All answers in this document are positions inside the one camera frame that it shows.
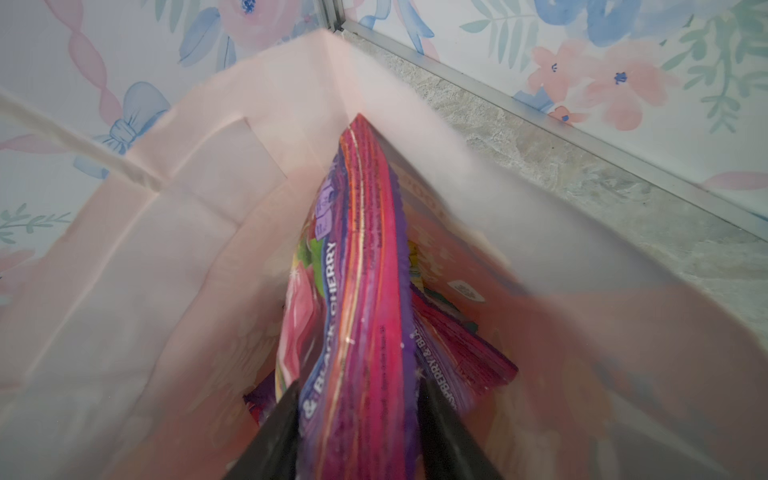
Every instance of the snack pouch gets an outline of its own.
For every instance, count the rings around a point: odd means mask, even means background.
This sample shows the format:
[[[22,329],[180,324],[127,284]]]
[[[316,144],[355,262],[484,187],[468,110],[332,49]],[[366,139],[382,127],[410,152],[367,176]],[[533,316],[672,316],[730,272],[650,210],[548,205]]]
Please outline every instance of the snack pouch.
[[[412,478],[418,454],[409,250],[395,174],[358,115],[304,224],[277,350],[299,381],[297,478]]]
[[[422,375],[433,378],[459,415],[469,413],[481,397],[510,383],[518,367],[438,308],[411,285],[416,358]]]

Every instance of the green leaf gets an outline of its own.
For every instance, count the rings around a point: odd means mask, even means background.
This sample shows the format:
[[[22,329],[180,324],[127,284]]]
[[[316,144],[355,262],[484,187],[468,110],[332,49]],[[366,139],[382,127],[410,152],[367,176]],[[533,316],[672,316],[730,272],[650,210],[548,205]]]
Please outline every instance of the green leaf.
[[[768,41],[768,33],[763,33],[760,35],[749,35],[747,39],[749,41]]]
[[[691,30],[682,37],[680,37],[680,43],[688,43],[689,41],[700,40],[705,36],[704,29]]]
[[[683,85],[683,90],[687,90],[688,88],[693,87],[695,84],[699,83],[702,78],[704,78],[704,76],[703,75],[699,75],[698,77],[695,77],[693,80],[688,81],[688,83]]]
[[[731,97],[723,97],[723,101],[728,104],[728,108],[730,108],[733,111],[739,111],[741,108],[741,104],[736,98]]]
[[[472,4],[475,6],[475,8],[478,9],[478,12],[482,13],[488,18],[493,18],[491,11],[488,10],[488,7],[485,6],[485,3],[483,3],[482,0],[472,0]]]
[[[729,43],[730,37],[733,35],[733,31],[736,30],[736,22],[733,19],[729,19],[728,22],[722,19],[722,17],[715,17],[715,45],[720,50],[730,51]]]
[[[509,40],[509,24],[505,20],[502,31],[498,34],[498,63],[502,62],[504,52],[507,51],[507,40]]]
[[[706,65],[695,65],[691,68],[688,68],[688,73],[692,75],[703,75],[712,69],[713,67],[707,67]]]
[[[170,0],[170,17],[168,17],[170,33],[176,31],[176,25],[179,24],[182,10],[184,10],[184,0]]]
[[[733,8],[731,10],[736,17],[739,31],[745,35],[763,33],[763,23],[754,18],[752,11],[746,8]]]
[[[695,65],[691,68],[688,68],[688,73],[690,73],[691,75],[703,75],[704,82],[707,85],[712,85],[712,83],[715,81],[715,75],[717,74],[717,69],[715,67]]]
[[[752,80],[757,80],[759,78],[765,78],[765,77],[768,77],[768,71],[751,71],[750,73],[745,74],[742,77],[742,80],[752,81]]]
[[[664,62],[664,65],[661,65],[662,70],[672,70],[673,68],[677,67],[685,58],[688,56],[688,52],[684,51],[683,53],[679,53],[669,60]]]
[[[512,37],[511,41],[509,42],[509,59],[508,64],[509,67],[512,68],[515,66],[515,62],[518,60],[518,55],[520,54],[520,42],[523,39],[523,21],[518,18],[515,21],[515,26],[512,27]]]
[[[512,10],[512,13],[520,15],[520,2],[518,0],[504,0],[504,3]]]
[[[491,57],[493,49],[496,48],[496,39],[498,38],[498,25],[491,23],[491,41],[488,43],[488,56]]]
[[[718,110],[720,110],[720,104],[715,104],[712,107],[712,110],[710,110],[710,113],[707,114],[707,118],[714,117]]]
[[[154,0],[154,17],[158,22],[163,16],[163,11],[165,11],[165,0]]]
[[[190,25],[194,22],[197,14],[200,13],[200,0],[190,0],[187,4],[187,14],[184,16],[184,32],[190,29]]]
[[[734,79],[734,81],[736,82],[736,86],[739,88],[739,95],[741,95],[741,98],[749,97],[750,85],[744,80],[739,80],[738,78]]]
[[[747,47],[746,52],[750,55],[768,58],[768,47]]]
[[[476,22],[465,23],[464,25],[459,26],[459,28],[463,31],[468,31],[469,33],[479,33],[485,30],[485,27],[487,27],[489,23],[491,23],[490,20],[478,20]]]
[[[704,40],[697,40],[691,50],[691,56],[694,60],[701,60],[707,56],[707,43]]]
[[[304,236],[301,237],[299,245],[296,247],[296,258],[304,265],[304,268],[307,268],[312,263],[312,252],[307,247]]]
[[[712,128],[710,128],[710,133],[713,134],[717,131],[718,128],[720,128],[720,125],[723,124],[723,118],[717,119],[717,121],[712,125]]]
[[[525,67],[528,67],[528,63],[531,61],[530,55],[528,53],[531,51],[533,47],[536,46],[538,43],[538,22],[533,21],[531,22],[531,26],[528,27],[528,35],[525,37],[525,55],[520,59],[520,71],[525,70]]]
[[[317,288],[320,296],[325,298],[325,287],[323,286],[323,241],[311,239],[310,250],[312,251],[312,270],[315,273],[315,288]]]
[[[30,220],[29,222],[27,222],[27,233],[34,233],[35,227],[37,226],[35,224],[40,220],[44,220],[44,219],[45,219],[45,215],[39,215],[33,218],[32,220]]]
[[[495,8],[500,14],[507,16],[507,9],[504,8],[499,0],[488,0],[488,2],[491,4],[491,7]]]
[[[736,63],[741,63],[746,54],[746,47],[749,45],[746,38],[742,38],[739,44],[736,45],[736,54],[733,56],[736,59]]]

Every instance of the gray stone countertop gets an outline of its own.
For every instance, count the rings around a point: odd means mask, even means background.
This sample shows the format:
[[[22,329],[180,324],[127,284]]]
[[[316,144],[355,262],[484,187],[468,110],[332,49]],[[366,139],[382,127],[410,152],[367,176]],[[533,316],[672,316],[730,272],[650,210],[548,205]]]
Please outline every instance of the gray stone countertop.
[[[693,284],[768,349],[768,243],[345,31],[467,145],[609,226]]]

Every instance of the floral wallpaper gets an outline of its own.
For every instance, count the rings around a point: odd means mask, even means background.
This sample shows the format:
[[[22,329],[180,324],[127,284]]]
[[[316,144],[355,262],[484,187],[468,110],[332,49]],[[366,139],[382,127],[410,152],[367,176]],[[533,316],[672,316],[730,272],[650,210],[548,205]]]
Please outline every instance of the floral wallpaper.
[[[343,5],[348,20],[768,216],[767,0]]]
[[[124,154],[190,88],[312,31],[314,0],[0,5],[0,85]],[[0,316],[109,171],[0,121]]]

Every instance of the white paper handle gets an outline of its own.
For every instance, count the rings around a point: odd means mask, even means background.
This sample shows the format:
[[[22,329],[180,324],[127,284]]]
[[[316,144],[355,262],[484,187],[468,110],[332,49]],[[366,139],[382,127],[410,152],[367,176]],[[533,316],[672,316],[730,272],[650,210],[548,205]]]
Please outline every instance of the white paper handle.
[[[137,185],[155,192],[159,192],[162,188],[163,182],[159,178],[132,164],[125,157],[96,144],[88,137],[62,127],[55,120],[18,100],[4,88],[0,88],[0,114],[27,127],[38,137],[91,158],[110,172],[122,174]]]

